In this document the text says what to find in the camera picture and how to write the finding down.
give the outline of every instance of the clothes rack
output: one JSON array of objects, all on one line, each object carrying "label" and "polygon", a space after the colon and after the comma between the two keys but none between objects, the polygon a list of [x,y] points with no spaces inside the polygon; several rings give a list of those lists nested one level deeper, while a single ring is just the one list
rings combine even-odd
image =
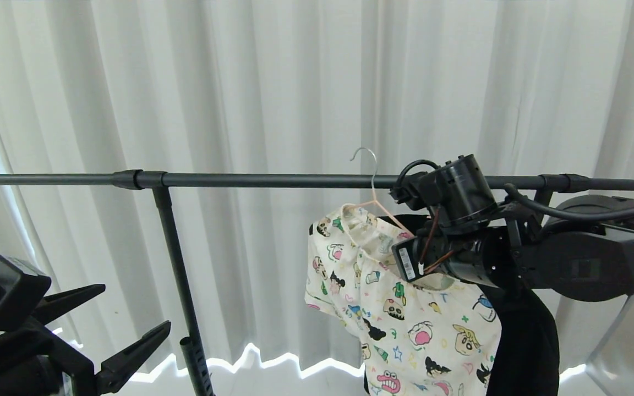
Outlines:
[{"label": "clothes rack", "polygon": [[[379,189],[392,187],[396,175],[377,175]],[[178,287],[188,336],[181,340],[181,349],[189,377],[197,396],[214,396],[199,324],[192,301],[191,288],[174,222],[169,188],[370,188],[371,175],[295,175],[295,174],[224,174],[168,173],[155,170],[122,170],[115,173],[0,174],[0,185],[110,185],[128,190],[153,190],[168,255]],[[594,179],[574,174],[539,176],[486,176],[493,190],[513,183],[519,190],[536,190],[535,200],[548,204],[553,193],[578,193],[586,190],[634,191],[634,180]]]}]

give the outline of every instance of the black garment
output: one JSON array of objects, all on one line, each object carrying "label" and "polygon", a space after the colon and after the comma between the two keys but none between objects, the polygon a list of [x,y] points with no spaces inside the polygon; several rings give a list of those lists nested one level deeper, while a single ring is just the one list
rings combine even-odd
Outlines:
[{"label": "black garment", "polygon": [[[408,230],[422,228],[426,216],[395,216]],[[393,225],[391,218],[382,220]],[[491,369],[486,396],[509,394],[556,396],[559,392],[559,337],[554,316],[531,290],[519,296],[478,285],[493,305],[502,334]],[[363,389],[368,379],[363,374]]]}]

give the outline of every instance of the shirt sleeve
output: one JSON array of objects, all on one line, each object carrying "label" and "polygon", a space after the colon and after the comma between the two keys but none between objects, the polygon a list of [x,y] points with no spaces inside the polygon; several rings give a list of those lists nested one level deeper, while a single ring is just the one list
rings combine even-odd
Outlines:
[{"label": "shirt sleeve", "polygon": [[305,303],[310,308],[319,309],[325,314],[341,318],[342,316],[334,306],[329,291],[327,269],[324,259],[319,254],[315,243],[315,236],[310,235],[307,242],[308,268],[307,286],[305,288]]}]

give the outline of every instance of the horizontal bar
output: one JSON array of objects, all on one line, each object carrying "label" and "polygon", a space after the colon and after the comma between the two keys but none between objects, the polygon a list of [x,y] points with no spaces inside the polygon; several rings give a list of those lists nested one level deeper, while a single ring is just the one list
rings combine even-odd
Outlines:
[{"label": "horizontal bar", "polygon": [[[156,187],[202,188],[370,188],[369,175],[294,175],[281,173],[163,173],[144,170],[125,170],[116,173],[58,173],[0,175],[0,185],[116,185],[139,189]],[[374,185],[389,189],[395,175],[377,175]],[[513,183],[519,190],[634,191],[631,179],[592,179],[566,175],[544,176],[486,176],[493,190],[501,190],[505,183]]]}]

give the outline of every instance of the curtain fold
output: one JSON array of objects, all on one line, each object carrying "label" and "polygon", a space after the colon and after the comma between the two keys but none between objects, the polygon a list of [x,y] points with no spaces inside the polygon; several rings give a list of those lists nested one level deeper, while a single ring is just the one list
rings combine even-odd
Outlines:
[{"label": "curtain fold", "polygon": [[[371,173],[369,156],[349,162],[359,146],[382,174],[475,153],[488,175],[634,178],[634,2],[0,2],[0,172]],[[2,253],[55,291],[107,285],[64,336],[99,362],[170,319],[146,369],[181,356],[151,191],[12,191],[0,208],[25,230],[0,210]],[[208,356],[254,343],[264,360],[359,366],[355,340],[302,295],[309,224],[368,191],[171,194]],[[623,302],[540,295],[565,366]],[[581,316],[602,330],[579,336]]]}]

